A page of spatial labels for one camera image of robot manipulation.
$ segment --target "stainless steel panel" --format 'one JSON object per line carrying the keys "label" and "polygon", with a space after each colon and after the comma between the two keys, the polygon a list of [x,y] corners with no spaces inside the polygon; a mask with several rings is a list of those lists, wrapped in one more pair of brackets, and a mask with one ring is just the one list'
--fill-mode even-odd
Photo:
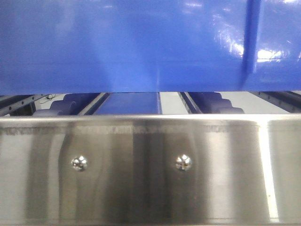
{"label": "stainless steel panel", "polygon": [[301,115],[3,118],[0,178],[1,225],[299,224]]}

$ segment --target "conveyor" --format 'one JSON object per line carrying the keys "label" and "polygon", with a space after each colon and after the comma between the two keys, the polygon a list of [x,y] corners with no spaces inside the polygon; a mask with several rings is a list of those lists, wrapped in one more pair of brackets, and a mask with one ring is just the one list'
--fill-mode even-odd
{"label": "conveyor", "polygon": [[0,0],[0,225],[300,225],[300,12]]}

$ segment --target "stainless steel rail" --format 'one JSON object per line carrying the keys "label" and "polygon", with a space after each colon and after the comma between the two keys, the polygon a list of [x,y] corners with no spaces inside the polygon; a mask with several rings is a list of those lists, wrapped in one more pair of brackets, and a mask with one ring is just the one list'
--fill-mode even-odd
{"label": "stainless steel rail", "polygon": [[301,115],[0,119],[1,225],[301,223]]}

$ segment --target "blue plastic surface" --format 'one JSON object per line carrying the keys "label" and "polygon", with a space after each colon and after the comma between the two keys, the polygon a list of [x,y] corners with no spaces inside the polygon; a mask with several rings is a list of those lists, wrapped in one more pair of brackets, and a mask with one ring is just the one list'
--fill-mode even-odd
{"label": "blue plastic surface", "polygon": [[0,0],[0,95],[301,89],[301,0]]}
{"label": "blue plastic surface", "polygon": [[161,114],[159,93],[112,93],[94,114]]}

